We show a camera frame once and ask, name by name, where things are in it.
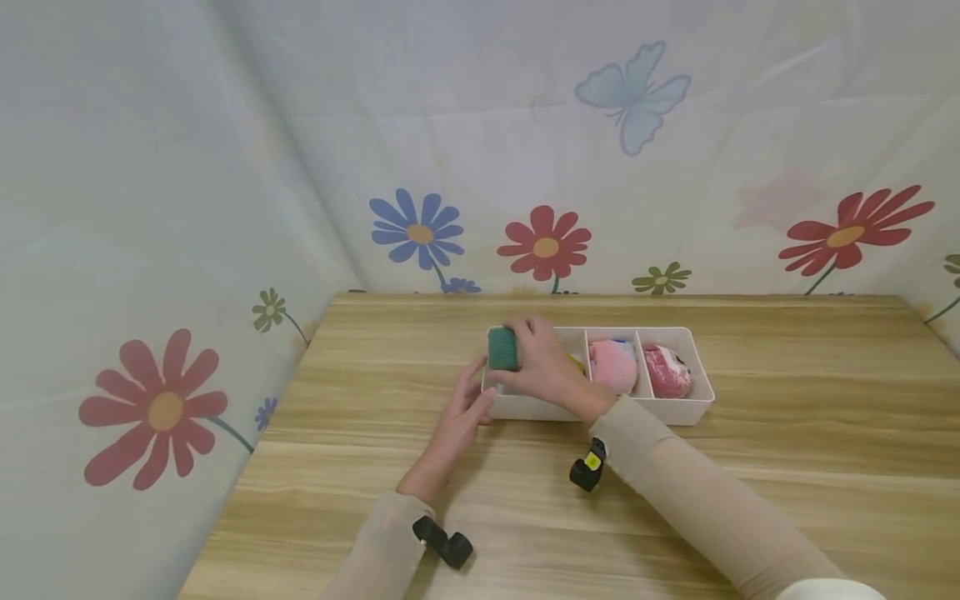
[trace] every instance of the green sponge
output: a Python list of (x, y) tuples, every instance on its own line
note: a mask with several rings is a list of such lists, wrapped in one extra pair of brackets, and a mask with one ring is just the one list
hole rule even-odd
[(487, 367), (494, 371), (519, 371), (516, 335), (507, 327), (487, 331)]

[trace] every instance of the yellow object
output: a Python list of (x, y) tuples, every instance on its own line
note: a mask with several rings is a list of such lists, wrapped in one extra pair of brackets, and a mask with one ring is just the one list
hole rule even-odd
[(590, 452), (587, 455), (587, 458), (584, 459), (584, 464), (587, 465), (587, 468), (590, 470), (597, 470), (600, 468), (600, 465), (603, 464), (603, 461), (600, 460), (600, 457)]
[(573, 361), (573, 364), (577, 366), (577, 369), (579, 369), (580, 371), (584, 369), (584, 364), (579, 360), (577, 360), (576, 358), (574, 358), (573, 354), (568, 354), (566, 357)]

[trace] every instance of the blue butterfly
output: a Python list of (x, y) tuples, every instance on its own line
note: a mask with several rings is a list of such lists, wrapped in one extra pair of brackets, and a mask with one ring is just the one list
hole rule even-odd
[(616, 127), (622, 123), (620, 148), (629, 156), (640, 154), (643, 145), (652, 140), (663, 125), (663, 115), (680, 103), (690, 87), (690, 76), (678, 75), (651, 90), (654, 82), (650, 81), (650, 75), (665, 50), (663, 41), (652, 46), (643, 44), (627, 62), (626, 77), (620, 65), (611, 62), (590, 73), (587, 80), (573, 90), (586, 105), (616, 110), (607, 116), (616, 117)]

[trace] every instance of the pink plush toy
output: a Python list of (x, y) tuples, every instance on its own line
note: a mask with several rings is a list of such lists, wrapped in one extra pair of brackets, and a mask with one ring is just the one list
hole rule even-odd
[(629, 394), (636, 384), (634, 345), (618, 340), (600, 340), (590, 344), (589, 352), (593, 380), (611, 388), (615, 394)]
[(643, 359), (650, 372), (650, 384), (656, 397), (686, 397), (693, 381), (690, 369), (677, 353), (656, 344), (643, 346)]

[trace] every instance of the green flower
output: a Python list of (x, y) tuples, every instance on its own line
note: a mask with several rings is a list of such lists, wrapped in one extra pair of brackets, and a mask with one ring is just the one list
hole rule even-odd
[(676, 288), (683, 289), (686, 287), (683, 281), (690, 276), (689, 270), (677, 271), (678, 269), (680, 269), (680, 263), (677, 261), (671, 262), (665, 273), (661, 273), (657, 267), (650, 267), (649, 277), (637, 277), (631, 283), (634, 284), (634, 289), (638, 292), (653, 290), (650, 292), (653, 296), (662, 296), (663, 290), (673, 294), (677, 291)]
[(287, 314), (287, 309), (283, 304), (287, 300), (280, 298), (274, 288), (270, 288), (269, 292), (267, 290), (260, 292), (260, 299), (263, 300), (263, 305), (258, 304), (253, 307), (253, 314), (260, 315), (253, 322), (253, 326), (256, 327), (257, 331), (266, 333), (270, 331), (272, 325), (283, 323), (283, 317)]
[[(953, 273), (954, 275), (960, 275), (960, 254), (951, 254), (944, 258), (947, 264), (944, 265), (944, 270), (947, 273)], [(960, 277), (953, 280), (953, 285), (960, 287)]]

